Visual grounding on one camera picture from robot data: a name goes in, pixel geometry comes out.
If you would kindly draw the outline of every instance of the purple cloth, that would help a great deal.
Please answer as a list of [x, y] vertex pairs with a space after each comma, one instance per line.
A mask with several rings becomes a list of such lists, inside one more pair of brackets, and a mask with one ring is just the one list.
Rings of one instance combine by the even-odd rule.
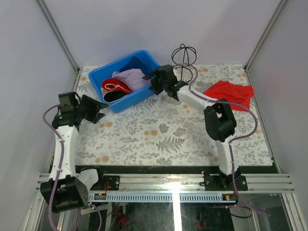
[[131, 91], [137, 91], [151, 84], [149, 80], [142, 79], [144, 73], [140, 69], [130, 69], [123, 72], [113, 72], [112, 78], [115, 78], [126, 84]]

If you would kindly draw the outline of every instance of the blue bin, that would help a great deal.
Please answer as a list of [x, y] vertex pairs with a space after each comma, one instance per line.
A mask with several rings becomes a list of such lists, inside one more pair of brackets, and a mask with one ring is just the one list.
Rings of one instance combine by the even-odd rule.
[[[112, 77], [112, 73], [114, 71], [119, 72], [122, 67], [127, 65], [132, 57], [137, 57], [148, 69], [149, 72], [155, 70], [159, 64], [158, 62], [147, 52], [144, 50], [137, 51], [133, 54], [130, 54], [124, 58], [121, 58], [117, 61], [114, 61], [110, 64], [102, 66], [98, 69], [95, 69], [89, 73], [89, 79], [94, 86], [98, 96], [100, 97], [103, 103], [106, 103], [103, 99], [103, 95], [101, 92], [102, 82]], [[151, 85], [148, 85], [144, 88], [141, 88], [137, 91], [132, 92], [129, 95], [126, 95], [122, 99], [114, 102], [114, 103], [106, 103], [110, 106], [111, 110], [115, 113], [119, 113], [124, 111], [125, 109], [135, 105], [142, 100], [154, 95], [154, 93], [149, 89]]]

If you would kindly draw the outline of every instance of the gray wall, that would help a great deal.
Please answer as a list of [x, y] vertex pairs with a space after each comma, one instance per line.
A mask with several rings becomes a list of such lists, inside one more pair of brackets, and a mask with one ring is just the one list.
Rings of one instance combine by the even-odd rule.
[[45, 0], [78, 65], [136, 50], [161, 64], [181, 43], [199, 64], [245, 64], [280, 0]]
[[17, 231], [54, 141], [42, 115], [74, 74], [34, 0], [0, 0], [0, 70], [0, 229]]
[[250, 74], [279, 165], [308, 222], [308, 1], [289, 1]]

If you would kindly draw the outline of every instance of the table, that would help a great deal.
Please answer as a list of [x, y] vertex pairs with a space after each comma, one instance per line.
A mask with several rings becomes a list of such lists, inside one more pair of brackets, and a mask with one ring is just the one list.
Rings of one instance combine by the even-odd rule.
[[[204, 92], [219, 80], [247, 85], [239, 64], [195, 65], [199, 77], [194, 88]], [[77, 93], [99, 100], [88, 74], [98, 68], [87, 65], [81, 70]], [[251, 110], [257, 114], [253, 101]], [[99, 123], [83, 121], [77, 140], [76, 165], [133, 166], [216, 166], [219, 157], [215, 142], [205, 130], [203, 112], [169, 98], [165, 92], [115, 114], [109, 108]], [[237, 121], [235, 136], [249, 133], [254, 127], [247, 112], [233, 111]], [[235, 141], [235, 158], [241, 166], [271, 166], [260, 124], [255, 134]]]

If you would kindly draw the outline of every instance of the red fabric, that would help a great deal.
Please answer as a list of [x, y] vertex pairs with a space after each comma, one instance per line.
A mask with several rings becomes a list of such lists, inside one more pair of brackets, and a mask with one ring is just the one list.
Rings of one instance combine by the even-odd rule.
[[105, 79], [104, 82], [102, 83], [102, 88], [104, 88], [107, 91], [115, 91], [115, 90], [120, 90], [123, 91], [127, 94], [131, 93], [131, 90], [128, 88], [126, 84], [123, 82], [115, 79], [115, 78], [108, 78]]
[[[219, 81], [203, 92], [203, 94], [218, 100], [225, 98], [229, 102], [241, 104], [248, 109], [250, 109], [250, 99], [255, 95], [251, 85], [243, 86], [228, 81]], [[231, 109], [245, 111], [243, 108], [235, 105], [231, 105]]]

